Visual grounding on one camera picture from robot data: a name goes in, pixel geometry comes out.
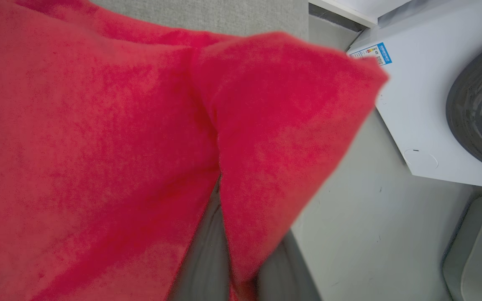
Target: energy label sticker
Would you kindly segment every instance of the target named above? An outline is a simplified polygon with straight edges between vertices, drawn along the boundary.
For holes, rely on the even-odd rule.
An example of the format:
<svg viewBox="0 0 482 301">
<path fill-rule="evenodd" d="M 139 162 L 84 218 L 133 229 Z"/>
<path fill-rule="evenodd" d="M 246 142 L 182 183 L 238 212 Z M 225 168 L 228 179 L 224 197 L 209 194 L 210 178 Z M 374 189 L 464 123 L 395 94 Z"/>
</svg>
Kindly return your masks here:
<svg viewBox="0 0 482 301">
<path fill-rule="evenodd" d="M 379 43 L 377 45 L 373 45 L 366 49 L 356 51 L 355 53 L 350 54 L 351 57 L 376 57 L 377 61 L 379 62 L 379 66 L 387 65 L 392 62 L 390 59 L 390 55 L 384 46 L 384 43 Z"/>
</svg>

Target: white washing machine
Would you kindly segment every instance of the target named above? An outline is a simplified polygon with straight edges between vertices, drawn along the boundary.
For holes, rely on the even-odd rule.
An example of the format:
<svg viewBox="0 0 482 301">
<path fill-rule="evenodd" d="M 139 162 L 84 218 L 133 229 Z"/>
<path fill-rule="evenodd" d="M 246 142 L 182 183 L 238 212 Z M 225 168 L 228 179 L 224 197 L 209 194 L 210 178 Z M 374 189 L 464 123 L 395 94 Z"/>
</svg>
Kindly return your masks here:
<svg viewBox="0 0 482 301">
<path fill-rule="evenodd" d="M 482 0 L 414 0 L 348 53 L 390 74 L 377 109 L 413 175 L 482 186 Z"/>
</svg>

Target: red fleece fabric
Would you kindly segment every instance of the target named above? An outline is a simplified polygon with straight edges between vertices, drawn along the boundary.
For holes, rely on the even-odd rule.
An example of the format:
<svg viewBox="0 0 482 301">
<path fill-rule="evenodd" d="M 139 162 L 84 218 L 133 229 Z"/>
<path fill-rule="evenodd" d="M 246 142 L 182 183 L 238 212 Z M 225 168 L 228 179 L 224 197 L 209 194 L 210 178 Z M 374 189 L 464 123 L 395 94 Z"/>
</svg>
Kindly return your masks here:
<svg viewBox="0 0 482 301">
<path fill-rule="evenodd" d="M 220 173 L 250 288 L 386 79 L 285 33 L 0 0 L 0 301 L 165 299 Z"/>
</svg>

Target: floor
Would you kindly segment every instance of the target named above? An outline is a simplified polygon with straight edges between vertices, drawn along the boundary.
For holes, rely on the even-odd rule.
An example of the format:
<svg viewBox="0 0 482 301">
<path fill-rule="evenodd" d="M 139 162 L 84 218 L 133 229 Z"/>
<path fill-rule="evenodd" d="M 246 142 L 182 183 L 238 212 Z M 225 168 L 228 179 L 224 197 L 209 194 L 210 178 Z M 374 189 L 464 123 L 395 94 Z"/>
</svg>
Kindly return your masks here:
<svg viewBox="0 0 482 301">
<path fill-rule="evenodd" d="M 310 41 L 356 32 L 310 16 Z M 440 261 L 476 189 L 410 174 L 375 111 L 293 226 L 325 301 L 448 301 Z"/>
</svg>

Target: white cabinet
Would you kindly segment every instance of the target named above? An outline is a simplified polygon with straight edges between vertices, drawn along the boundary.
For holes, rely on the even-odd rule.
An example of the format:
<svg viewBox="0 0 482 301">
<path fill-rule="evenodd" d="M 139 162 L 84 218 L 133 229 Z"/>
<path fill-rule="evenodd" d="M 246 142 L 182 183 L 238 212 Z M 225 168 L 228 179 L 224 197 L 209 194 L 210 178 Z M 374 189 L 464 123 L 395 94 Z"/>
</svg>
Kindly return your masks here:
<svg viewBox="0 0 482 301">
<path fill-rule="evenodd" d="M 367 27 L 377 25 L 377 19 L 410 0 L 309 0 L 321 8 L 342 15 Z"/>
</svg>

